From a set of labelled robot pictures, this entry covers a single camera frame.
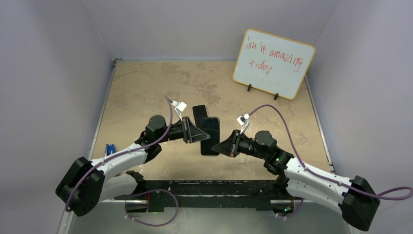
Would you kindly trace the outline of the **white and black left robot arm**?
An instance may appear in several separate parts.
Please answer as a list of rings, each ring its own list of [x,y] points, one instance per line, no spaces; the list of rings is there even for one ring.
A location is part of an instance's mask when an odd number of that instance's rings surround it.
[[[210,139],[210,135],[196,127],[189,117],[171,124],[163,116],[152,116],[138,140],[127,148],[94,160],[83,156],[76,159],[58,184],[56,195],[65,202],[65,211],[77,216],[86,215],[98,202],[109,198],[112,184],[115,196],[140,199],[145,194],[144,184],[130,174],[119,174],[151,161],[161,152],[160,143],[177,139],[195,143]]]

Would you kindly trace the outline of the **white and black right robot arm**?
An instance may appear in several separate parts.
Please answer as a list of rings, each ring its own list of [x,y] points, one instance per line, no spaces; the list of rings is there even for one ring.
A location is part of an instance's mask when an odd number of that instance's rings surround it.
[[[296,156],[277,146],[269,131],[259,131],[248,138],[239,130],[212,147],[213,151],[229,157],[242,153],[264,160],[263,166],[273,175],[274,194],[279,198],[288,195],[300,197],[325,206],[339,215],[351,226],[368,231],[380,205],[369,182],[356,176],[353,179],[323,171],[307,163],[301,164]]]

